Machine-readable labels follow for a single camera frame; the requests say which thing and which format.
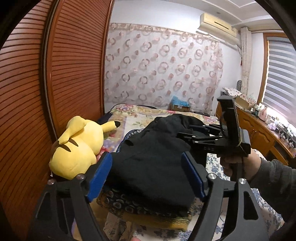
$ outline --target wall-mounted air conditioner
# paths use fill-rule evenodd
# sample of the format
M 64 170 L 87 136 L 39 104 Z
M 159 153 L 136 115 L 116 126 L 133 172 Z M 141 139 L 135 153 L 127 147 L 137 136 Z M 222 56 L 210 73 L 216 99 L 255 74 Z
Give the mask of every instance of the wall-mounted air conditioner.
M 236 45 L 239 42 L 236 28 L 208 13 L 203 13 L 200 16 L 200 27 L 198 29 L 223 39 L 232 45 Z

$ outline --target ceiling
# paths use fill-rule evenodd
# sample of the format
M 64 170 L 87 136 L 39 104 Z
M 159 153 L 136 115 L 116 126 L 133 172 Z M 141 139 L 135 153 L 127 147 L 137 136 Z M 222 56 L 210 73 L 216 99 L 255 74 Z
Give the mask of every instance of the ceiling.
M 200 9 L 240 29 L 251 31 L 281 29 L 275 20 L 253 0 L 162 0 Z

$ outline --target window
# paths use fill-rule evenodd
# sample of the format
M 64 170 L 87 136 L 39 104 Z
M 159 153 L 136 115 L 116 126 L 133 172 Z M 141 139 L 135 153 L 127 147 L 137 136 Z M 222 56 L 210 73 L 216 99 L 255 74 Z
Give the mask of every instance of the window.
M 264 34 L 267 56 L 258 101 L 296 124 L 296 51 L 288 38 Z

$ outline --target wardrobe door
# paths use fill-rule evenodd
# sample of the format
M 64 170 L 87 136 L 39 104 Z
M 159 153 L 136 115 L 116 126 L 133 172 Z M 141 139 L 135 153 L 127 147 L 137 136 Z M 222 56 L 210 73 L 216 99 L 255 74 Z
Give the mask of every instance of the wardrobe door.
M 59 137 L 76 115 L 97 120 L 103 110 L 105 39 L 111 0 L 59 1 L 50 23 L 44 76 Z
M 52 140 L 42 105 L 39 61 L 51 4 L 41 0 L 0 50 L 0 201 L 22 240 L 49 177 Z

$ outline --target yellow plush toy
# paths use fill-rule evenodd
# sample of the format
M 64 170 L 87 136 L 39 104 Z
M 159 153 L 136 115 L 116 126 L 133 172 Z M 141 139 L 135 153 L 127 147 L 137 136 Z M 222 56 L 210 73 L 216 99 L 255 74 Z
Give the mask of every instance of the yellow plush toy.
M 49 162 L 51 171 L 66 179 L 73 179 L 96 163 L 103 142 L 104 132 L 120 126 L 118 121 L 109 121 L 103 125 L 74 116 L 69 120 L 65 132 L 53 144 Z

